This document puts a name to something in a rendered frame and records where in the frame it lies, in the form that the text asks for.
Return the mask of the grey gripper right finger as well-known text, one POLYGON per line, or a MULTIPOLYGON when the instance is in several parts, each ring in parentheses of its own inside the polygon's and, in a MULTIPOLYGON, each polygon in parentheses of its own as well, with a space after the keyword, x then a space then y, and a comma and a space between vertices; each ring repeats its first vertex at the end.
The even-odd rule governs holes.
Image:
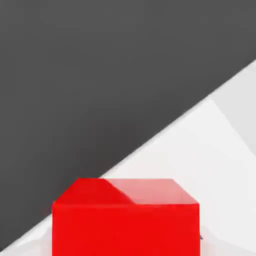
POLYGON ((220 240, 208 228, 201 226, 200 256, 253 256, 253 252, 220 240))

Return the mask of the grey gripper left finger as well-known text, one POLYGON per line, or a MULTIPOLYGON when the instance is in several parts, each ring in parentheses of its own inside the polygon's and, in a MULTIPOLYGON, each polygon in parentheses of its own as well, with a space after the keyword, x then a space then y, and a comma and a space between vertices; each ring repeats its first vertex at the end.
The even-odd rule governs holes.
POLYGON ((52 256, 52 229, 48 228, 41 238, 21 245, 18 256, 52 256))

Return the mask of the small red cube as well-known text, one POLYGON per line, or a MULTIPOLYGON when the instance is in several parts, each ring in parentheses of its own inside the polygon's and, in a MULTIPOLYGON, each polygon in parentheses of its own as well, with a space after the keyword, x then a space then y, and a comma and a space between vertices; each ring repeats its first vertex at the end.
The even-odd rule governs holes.
POLYGON ((169 178, 79 178, 52 205, 52 256, 200 256, 200 240, 200 205, 169 178))

